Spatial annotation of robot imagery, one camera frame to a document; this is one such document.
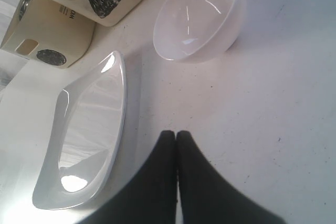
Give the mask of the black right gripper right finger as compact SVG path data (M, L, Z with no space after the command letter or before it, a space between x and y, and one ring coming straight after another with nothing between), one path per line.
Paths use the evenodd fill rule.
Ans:
M227 182L205 158L188 131L177 140L184 223L284 223Z

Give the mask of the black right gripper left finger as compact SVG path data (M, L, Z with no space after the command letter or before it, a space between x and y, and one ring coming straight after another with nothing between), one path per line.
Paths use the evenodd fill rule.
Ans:
M135 176L84 223L175 223L177 203L176 141L162 131Z

